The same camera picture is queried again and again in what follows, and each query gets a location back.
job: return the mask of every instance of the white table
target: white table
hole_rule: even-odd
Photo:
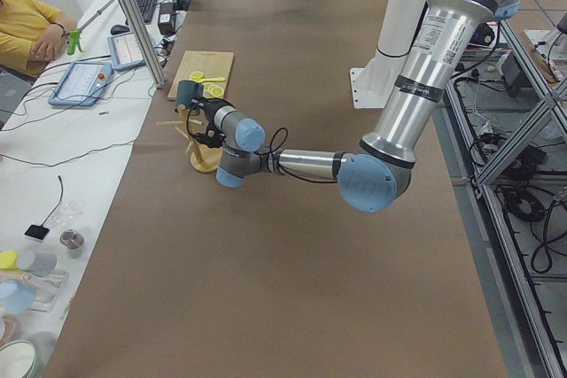
[[[107,1],[95,0],[79,25]],[[162,37],[156,25],[157,17],[156,12],[154,21],[147,26],[155,42]],[[64,54],[50,66],[108,55],[110,28],[124,22],[124,15],[118,2],[115,2],[84,30],[81,39],[83,53],[77,51],[71,57]],[[35,86],[58,81],[65,70],[66,66],[47,70]],[[48,88],[46,86],[33,91],[23,102]],[[28,101],[27,115],[12,115],[4,126],[4,130],[8,131],[0,132],[1,155],[50,165],[90,150],[113,144],[122,145],[54,167],[33,166],[8,158],[0,161],[0,251],[49,251],[58,257],[57,269],[68,272],[68,278],[50,312],[27,311],[18,315],[21,325],[19,337],[36,342],[41,340],[43,344],[54,343],[57,339],[128,163],[132,149],[130,142],[137,138],[144,122],[153,90],[153,80],[145,66],[114,73],[103,94],[106,100],[99,100],[87,109],[55,109],[47,103],[49,90],[37,99]],[[16,113],[24,112],[22,104]],[[58,113],[45,120],[10,131],[24,122],[38,120],[55,112]],[[45,224],[50,233],[40,243],[24,236],[24,232],[31,224],[41,224],[56,205],[60,194],[58,175],[63,181],[64,196],[61,206]],[[68,250],[59,242],[61,233],[69,228],[84,237],[85,243],[77,252]],[[38,346],[44,357],[49,356],[50,348]]]

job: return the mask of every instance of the bowl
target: bowl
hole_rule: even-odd
[[[29,341],[16,340],[0,348],[2,378],[35,378],[38,370],[35,347]]]

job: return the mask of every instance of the white label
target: white label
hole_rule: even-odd
[[[462,19],[428,15],[423,19],[414,48],[431,55],[437,62],[455,66],[474,30]]]

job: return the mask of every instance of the black label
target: black label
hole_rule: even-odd
[[[403,75],[398,75],[396,82],[394,83],[400,92],[411,93],[412,95],[424,97],[425,99],[432,102],[439,102],[441,97],[443,97],[443,92],[445,90],[434,88],[433,86],[427,86],[417,81],[411,80]]]

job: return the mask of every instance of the blue and white device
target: blue and white device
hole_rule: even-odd
[[[106,62],[74,61],[49,98],[54,106],[92,106],[104,93],[113,74]]]
[[[116,71],[127,70],[144,63],[144,57],[134,33],[111,35],[108,37],[108,49]]]

